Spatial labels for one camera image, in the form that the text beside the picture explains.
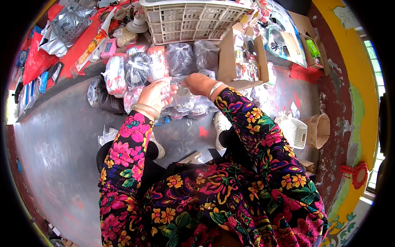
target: black floral top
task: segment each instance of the black floral top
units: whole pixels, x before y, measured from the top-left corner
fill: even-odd
[[[281,129],[231,87],[215,104],[258,172],[232,160],[179,164],[137,201],[154,123],[133,111],[101,172],[103,246],[211,246],[220,228],[244,246],[318,246],[324,239],[324,204]]]

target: brown paper bag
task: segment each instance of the brown paper bag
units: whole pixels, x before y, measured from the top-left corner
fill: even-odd
[[[318,114],[307,119],[302,119],[307,124],[307,144],[320,149],[329,139],[331,123],[326,114]]]

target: woman's right hand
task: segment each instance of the woman's right hand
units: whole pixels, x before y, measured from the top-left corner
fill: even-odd
[[[189,91],[194,95],[203,95],[209,97],[213,86],[218,81],[208,78],[200,73],[190,74],[185,78],[184,83],[188,86]]]

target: plastic basket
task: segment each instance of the plastic basket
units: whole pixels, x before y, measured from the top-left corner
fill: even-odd
[[[140,0],[155,45],[194,40],[222,40],[248,13],[244,4],[223,1]]]
[[[288,140],[291,147],[304,149],[307,140],[307,125],[286,115],[276,117],[274,122],[282,129],[284,137]]]

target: cardboard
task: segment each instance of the cardboard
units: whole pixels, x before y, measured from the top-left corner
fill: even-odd
[[[307,125],[307,144],[320,149],[329,139],[331,123],[326,114],[318,114],[307,119],[302,119]]]
[[[262,37],[259,35],[254,40],[254,48],[257,52],[258,72],[259,81],[248,81],[248,80],[237,80],[233,81],[237,77],[236,64],[235,64],[235,49],[233,45],[233,30],[240,31],[244,34],[252,36],[254,30],[249,26],[245,30],[242,30],[241,23],[236,23],[232,30],[230,30],[223,40],[219,43],[219,68],[218,77],[219,81],[237,89],[244,90],[254,86],[259,86],[269,81],[269,71],[267,69],[267,61],[265,55],[265,48],[263,46]]]
[[[316,33],[314,32],[314,28],[311,25],[310,19],[307,16],[300,15],[291,11],[288,11],[290,14],[293,22],[299,33],[301,34],[308,34],[308,36],[312,37],[313,39],[316,38]]]
[[[313,172],[314,171],[314,163],[307,161],[307,160],[298,160],[305,168],[307,172]]]
[[[328,57],[326,55],[324,44],[321,42],[320,38],[316,36],[314,32],[314,28],[311,25],[310,19],[307,16],[300,15],[291,11],[288,11],[290,14],[295,26],[300,33],[300,39],[302,40],[303,50],[305,51],[306,63],[309,67],[317,68],[317,69],[324,69],[325,75],[329,75],[329,63]],[[314,63],[313,57],[308,49],[306,39],[311,39],[314,44],[316,45],[317,49],[321,53],[321,57],[318,59],[320,61],[320,65],[318,66]]]
[[[287,49],[286,49],[286,51],[288,52],[287,55],[291,57],[299,56],[300,55],[299,46],[297,45],[292,34],[288,32],[281,32],[281,36],[284,38],[285,44],[287,44]]]

